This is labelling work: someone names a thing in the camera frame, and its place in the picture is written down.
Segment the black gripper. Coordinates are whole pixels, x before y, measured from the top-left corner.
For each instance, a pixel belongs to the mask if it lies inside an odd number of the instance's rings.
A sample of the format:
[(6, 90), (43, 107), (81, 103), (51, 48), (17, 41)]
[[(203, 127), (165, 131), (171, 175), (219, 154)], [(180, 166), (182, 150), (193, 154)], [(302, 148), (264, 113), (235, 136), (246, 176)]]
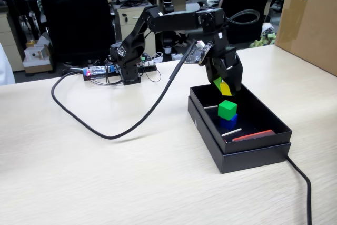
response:
[(210, 52), (207, 54), (206, 72), (208, 81), (219, 91), (228, 91), (232, 96), (241, 90), (243, 66), (238, 60), (236, 48), (229, 46), (225, 32), (216, 32)]

